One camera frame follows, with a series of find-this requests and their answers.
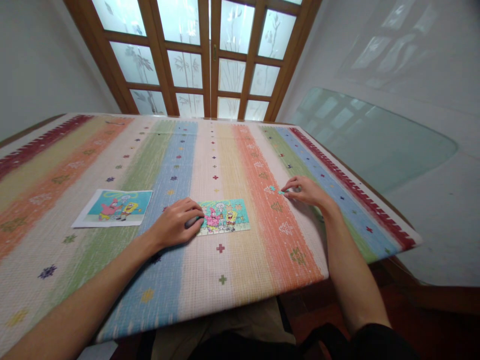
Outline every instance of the glass door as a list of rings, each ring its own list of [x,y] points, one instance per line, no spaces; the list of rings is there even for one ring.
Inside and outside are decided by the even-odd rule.
[[[125,114],[274,121],[316,0],[64,0]]]
[[[212,117],[274,120],[311,6],[310,0],[211,0]]]

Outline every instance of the right hand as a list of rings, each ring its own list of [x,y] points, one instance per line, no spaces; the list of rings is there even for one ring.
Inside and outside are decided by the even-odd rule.
[[[299,188],[300,192],[289,191],[288,189]],[[287,199],[300,200],[301,202],[318,206],[326,207],[335,205],[334,200],[320,187],[315,181],[306,176],[294,176],[287,181],[281,191],[286,192],[283,194]]]
[[[152,254],[189,241],[200,231],[204,216],[200,205],[189,197],[168,206],[144,234],[151,244]],[[195,217],[200,218],[186,229],[185,223]]]

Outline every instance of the spongebob puzzle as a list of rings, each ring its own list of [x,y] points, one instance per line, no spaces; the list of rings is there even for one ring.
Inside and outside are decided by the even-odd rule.
[[[243,199],[200,201],[205,214],[197,236],[250,230],[249,216]]]
[[[98,189],[71,227],[138,226],[142,223],[151,197],[151,191]]]

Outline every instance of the colorful tablecloth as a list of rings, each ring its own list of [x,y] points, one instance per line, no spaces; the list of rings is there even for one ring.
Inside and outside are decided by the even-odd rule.
[[[154,256],[99,341],[327,278],[321,214],[280,191],[294,175],[315,179],[337,201],[368,262],[421,241],[297,126],[68,114],[1,151],[0,353],[185,197],[243,199],[251,229]],[[71,228],[97,189],[153,190],[143,223]]]

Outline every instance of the left hand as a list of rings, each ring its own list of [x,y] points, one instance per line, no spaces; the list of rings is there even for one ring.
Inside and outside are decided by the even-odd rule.
[[[189,241],[200,231],[204,216],[200,205],[189,197],[167,207],[144,234],[151,244],[152,255],[162,249]],[[196,217],[200,218],[186,229],[185,223]]]

